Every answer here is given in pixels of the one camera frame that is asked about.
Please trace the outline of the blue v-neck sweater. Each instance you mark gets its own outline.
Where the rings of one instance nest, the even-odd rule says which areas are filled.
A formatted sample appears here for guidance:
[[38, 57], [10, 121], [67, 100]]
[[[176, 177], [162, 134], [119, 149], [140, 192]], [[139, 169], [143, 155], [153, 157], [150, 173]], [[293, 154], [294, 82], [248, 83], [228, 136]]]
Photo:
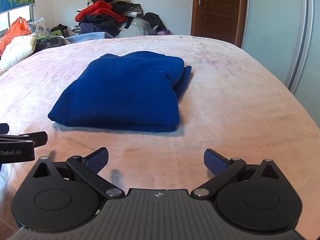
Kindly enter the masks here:
[[173, 132], [190, 75], [180, 57], [105, 54], [62, 92], [48, 118], [68, 127]]

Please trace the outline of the pile of clothes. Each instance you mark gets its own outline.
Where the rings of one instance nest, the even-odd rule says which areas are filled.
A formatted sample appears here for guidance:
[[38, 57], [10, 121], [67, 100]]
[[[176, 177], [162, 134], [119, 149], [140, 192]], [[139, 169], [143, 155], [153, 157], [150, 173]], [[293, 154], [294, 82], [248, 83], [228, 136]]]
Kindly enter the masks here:
[[131, 0], [87, 0], [87, 6], [75, 16], [78, 25], [71, 28], [80, 34], [106, 33], [110, 38], [171, 35], [159, 15], [144, 12]]

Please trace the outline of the pink bedspread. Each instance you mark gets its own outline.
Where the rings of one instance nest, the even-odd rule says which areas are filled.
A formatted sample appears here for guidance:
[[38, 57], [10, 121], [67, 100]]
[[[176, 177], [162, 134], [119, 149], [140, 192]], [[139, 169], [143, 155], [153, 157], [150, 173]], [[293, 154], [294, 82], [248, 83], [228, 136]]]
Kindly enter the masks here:
[[[105, 54], [153, 51], [192, 67], [179, 102], [180, 126], [169, 133], [70, 128], [48, 119], [65, 88]], [[191, 36], [92, 40], [46, 49], [1, 76], [1, 122], [11, 134], [45, 131], [36, 156], [65, 161], [108, 149], [100, 175], [117, 187], [193, 190], [212, 174], [203, 163], [211, 148], [249, 164], [272, 159], [299, 194], [297, 226], [319, 237], [319, 128], [287, 88], [240, 48]]]

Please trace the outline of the white quilted duvet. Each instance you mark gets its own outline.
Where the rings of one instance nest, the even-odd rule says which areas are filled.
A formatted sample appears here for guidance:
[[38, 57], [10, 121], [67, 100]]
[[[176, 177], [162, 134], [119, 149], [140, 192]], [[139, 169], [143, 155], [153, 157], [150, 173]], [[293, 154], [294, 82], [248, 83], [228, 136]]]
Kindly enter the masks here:
[[1, 75], [34, 52], [37, 37], [37, 34], [30, 34], [12, 39], [1, 56]]

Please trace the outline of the black patterned garment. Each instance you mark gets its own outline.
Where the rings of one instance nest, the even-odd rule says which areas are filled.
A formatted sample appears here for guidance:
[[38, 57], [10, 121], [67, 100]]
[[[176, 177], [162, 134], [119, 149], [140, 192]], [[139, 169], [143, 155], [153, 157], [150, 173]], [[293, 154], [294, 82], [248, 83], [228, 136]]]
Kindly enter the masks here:
[[63, 36], [52, 36], [43, 40], [37, 40], [34, 53], [48, 48], [65, 46], [68, 41]]

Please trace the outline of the orange plastic bag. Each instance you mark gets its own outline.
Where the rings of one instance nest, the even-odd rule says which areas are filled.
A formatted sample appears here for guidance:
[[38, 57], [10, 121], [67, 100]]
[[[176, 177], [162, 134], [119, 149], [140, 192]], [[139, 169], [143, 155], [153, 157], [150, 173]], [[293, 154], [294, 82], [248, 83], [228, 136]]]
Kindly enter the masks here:
[[29, 28], [26, 19], [19, 17], [10, 27], [9, 30], [4, 34], [0, 41], [0, 56], [2, 56], [6, 46], [18, 36], [30, 35], [31, 30]]

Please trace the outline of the floral pillow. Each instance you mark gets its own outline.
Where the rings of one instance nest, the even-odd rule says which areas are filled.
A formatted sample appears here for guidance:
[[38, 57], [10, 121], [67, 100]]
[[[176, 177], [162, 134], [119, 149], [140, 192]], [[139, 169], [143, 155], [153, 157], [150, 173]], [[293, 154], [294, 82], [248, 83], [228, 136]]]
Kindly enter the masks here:
[[50, 31], [50, 28], [48, 27], [45, 19], [42, 17], [39, 20], [36, 20], [34, 22], [29, 22], [29, 29], [33, 34], [36, 34], [38, 38], [41, 37], [52, 37], [52, 32]]

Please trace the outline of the green plastic stool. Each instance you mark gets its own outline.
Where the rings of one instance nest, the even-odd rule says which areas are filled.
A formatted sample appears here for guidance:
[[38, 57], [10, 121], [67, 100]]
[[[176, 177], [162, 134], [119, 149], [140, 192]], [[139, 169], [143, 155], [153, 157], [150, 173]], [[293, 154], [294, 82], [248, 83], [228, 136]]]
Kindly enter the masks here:
[[65, 38], [69, 37], [68, 27], [66, 25], [61, 24], [61, 23], [58, 24], [57, 26], [53, 27], [50, 31], [53, 35], [59, 35], [59, 36], [65, 37]]

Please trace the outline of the light blue knit blanket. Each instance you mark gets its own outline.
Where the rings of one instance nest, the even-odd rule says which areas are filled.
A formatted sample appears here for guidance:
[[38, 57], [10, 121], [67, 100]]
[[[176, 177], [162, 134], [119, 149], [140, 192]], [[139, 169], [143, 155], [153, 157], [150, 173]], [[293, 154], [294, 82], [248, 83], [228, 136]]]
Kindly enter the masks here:
[[103, 32], [94, 32], [94, 33], [86, 33], [86, 34], [71, 36], [66, 38], [66, 41], [73, 44], [73, 43], [79, 43], [79, 42], [91, 41], [91, 40], [100, 40], [100, 39], [106, 39], [106, 38], [113, 38], [113, 36], [103, 31]]

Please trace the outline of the frosted glass wardrobe door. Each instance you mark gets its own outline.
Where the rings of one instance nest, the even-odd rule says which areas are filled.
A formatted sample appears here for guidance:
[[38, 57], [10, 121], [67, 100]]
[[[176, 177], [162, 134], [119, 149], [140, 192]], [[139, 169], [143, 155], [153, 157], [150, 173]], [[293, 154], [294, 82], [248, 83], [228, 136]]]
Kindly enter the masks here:
[[319, 0], [248, 0], [242, 48], [319, 123]]

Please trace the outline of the brown wooden door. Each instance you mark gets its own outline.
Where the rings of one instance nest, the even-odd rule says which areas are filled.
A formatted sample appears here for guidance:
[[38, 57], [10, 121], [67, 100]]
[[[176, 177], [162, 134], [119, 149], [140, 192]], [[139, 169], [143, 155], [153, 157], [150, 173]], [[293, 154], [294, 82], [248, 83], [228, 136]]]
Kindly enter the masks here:
[[193, 0], [190, 34], [240, 47], [247, 5], [248, 0]]

